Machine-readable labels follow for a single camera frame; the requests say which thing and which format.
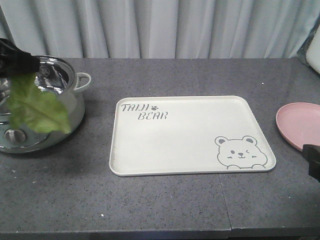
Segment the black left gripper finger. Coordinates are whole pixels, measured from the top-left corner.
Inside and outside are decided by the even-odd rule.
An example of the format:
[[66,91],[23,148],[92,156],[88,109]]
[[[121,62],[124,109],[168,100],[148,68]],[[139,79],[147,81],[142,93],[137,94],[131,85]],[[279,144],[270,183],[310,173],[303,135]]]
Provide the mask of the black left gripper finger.
[[0,39],[0,77],[37,73],[40,60],[16,47],[10,40]]

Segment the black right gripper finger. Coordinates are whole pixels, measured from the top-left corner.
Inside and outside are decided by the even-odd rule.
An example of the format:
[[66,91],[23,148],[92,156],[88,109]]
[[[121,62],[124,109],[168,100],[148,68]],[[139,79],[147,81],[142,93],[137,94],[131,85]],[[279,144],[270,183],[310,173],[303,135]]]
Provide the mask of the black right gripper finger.
[[308,162],[308,174],[320,181],[320,146],[313,144],[304,144],[302,147],[302,156]]

